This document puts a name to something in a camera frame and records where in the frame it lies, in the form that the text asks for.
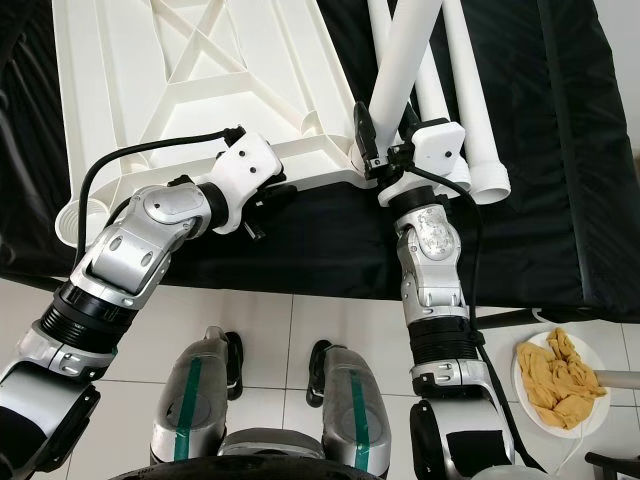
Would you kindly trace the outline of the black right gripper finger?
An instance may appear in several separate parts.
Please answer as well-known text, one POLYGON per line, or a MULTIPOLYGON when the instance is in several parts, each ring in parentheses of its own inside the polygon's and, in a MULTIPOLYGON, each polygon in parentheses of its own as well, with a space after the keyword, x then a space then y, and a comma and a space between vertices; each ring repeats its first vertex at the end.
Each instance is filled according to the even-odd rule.
POLYGON ((378 163, 380 157, 378 146, 376 146, 378 133, 366 102, 357 101, 353 106, 353 120, 355 120, 355 145, 361 160, 364 163, 378 163))

